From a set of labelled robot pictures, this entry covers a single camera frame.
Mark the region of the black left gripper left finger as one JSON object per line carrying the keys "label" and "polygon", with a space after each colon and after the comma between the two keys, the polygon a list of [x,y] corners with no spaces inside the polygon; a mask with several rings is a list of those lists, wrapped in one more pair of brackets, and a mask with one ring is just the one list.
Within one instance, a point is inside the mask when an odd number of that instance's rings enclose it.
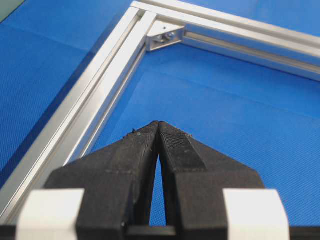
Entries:
{"label": "black left gripper left finger", "polygon": [[129,224],[147,225],[158,159],[159,123],[54,170],[28,196],[18,240],[122,240]]}

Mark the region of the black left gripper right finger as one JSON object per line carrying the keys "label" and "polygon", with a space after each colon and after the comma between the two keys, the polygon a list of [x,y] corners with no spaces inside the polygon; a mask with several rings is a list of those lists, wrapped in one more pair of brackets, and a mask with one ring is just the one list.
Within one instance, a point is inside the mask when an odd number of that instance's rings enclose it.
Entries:
{"label": "black left gripper right finger", "polygon": [[180,240],[288,240],[279,193],[252,168],[159,123],[166,220]]}

